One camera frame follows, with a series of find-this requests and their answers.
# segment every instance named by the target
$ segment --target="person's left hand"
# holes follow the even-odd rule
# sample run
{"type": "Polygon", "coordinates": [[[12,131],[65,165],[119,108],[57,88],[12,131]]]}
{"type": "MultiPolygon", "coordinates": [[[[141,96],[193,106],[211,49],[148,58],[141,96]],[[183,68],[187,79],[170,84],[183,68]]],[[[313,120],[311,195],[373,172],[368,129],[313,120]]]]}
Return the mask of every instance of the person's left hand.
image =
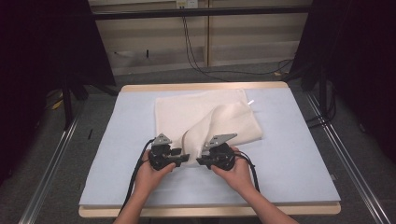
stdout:
{"type": "Polygon", "coordinates": [[[136,180],[134,182],[134,192],[139,192],[139,194],[143,193],[147,196],[149,196],[150,193],[154,191],[158,185],[160,185],[163,177],[166,174],[172,172],[176,167],[174,163],[171,163],[157,171],[152,168],[148,159],[149,150],[146,150],[142,159],[144,162],[140,166],[139,171],[137,172],[136,180]]]}

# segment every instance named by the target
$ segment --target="beige cloth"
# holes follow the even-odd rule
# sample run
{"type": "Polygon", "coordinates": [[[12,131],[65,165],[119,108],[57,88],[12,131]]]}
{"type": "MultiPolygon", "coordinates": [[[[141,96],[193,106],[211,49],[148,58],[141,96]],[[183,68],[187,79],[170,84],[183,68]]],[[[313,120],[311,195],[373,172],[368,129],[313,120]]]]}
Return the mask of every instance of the beige cloth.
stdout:
{"type": "Polygon", "coordinates": [[[248,105],[244,90],[204,91],[195,94],[157,98],[157,134],[164,133],[190,154],[187,164],[196,163],[203,146],[214,135],[237,133],[229,145],[240,145],[262,138],[262,129],[248,105]]]}

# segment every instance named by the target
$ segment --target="electrical outlet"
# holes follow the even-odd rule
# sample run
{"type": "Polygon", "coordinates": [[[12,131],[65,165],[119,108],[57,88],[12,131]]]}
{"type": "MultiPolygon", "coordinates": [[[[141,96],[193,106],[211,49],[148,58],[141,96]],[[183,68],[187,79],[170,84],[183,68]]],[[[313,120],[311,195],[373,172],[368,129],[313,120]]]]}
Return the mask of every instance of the electrical outlet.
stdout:
{"type": "Polygon", "coordinates": [[[198,8],[198,0],[187,0],[187,8],[198,8]]]}
{"type": "Polygon", "coordinates": [[[176,8],[187,8],[187,0],[176,0],[176,8]]]}

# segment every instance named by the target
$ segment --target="black horizontal bar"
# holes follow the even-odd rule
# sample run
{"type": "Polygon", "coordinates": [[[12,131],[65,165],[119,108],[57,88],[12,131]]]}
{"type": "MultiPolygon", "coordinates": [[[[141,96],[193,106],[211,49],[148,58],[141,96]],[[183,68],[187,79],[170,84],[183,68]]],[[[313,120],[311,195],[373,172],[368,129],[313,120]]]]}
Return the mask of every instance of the black horizontal bar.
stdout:
{"type": "Polygon", "coordinates": [[[92,16],[97,21],[103,21],[103,20],[169,18],[169,17],[329,12],[329,11],[333,11],[334,9],[335,7],[311,7],[311,6],[221,7],[221,8],[212,7],[212,8],[162,9],[162,10],[147,10],[147,11],[94,12],[92,13],[92,16]]]}

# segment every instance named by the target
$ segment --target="person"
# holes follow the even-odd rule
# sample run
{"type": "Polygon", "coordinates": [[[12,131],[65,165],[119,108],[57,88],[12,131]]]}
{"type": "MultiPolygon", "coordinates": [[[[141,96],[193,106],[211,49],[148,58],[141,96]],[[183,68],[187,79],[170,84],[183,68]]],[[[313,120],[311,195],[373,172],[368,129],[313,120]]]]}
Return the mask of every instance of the person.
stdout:
{"type": "MultiPolygon", "coordinates": [[[[235,153],[239,151],[236,147],[232,147],[232,149],[235,153]]],[[[146,150],[143,155],[143,161],[147,161],[148,158],[149,150],[146,150]]],[[[114,221],[114,224],[138,223],[140,212],[150,193],[158,187],[163,177],[172,172],[175,167],[176,165],[171,163],[160,171],[156,171],[151,167],[149,162],[143,162],[137,172],[134,182],[134,192],[114,221]]],[[[230,171],[224,171],[214,165],[211,166],[211,169],[216,175],[221,176],[233,190],[241,195],[241,197],[253,208],[262,223],[297,223],[294,219],[270,203],[254,188],[248,163],[245,160],[236,157],[235,165],[230,171]]]]}

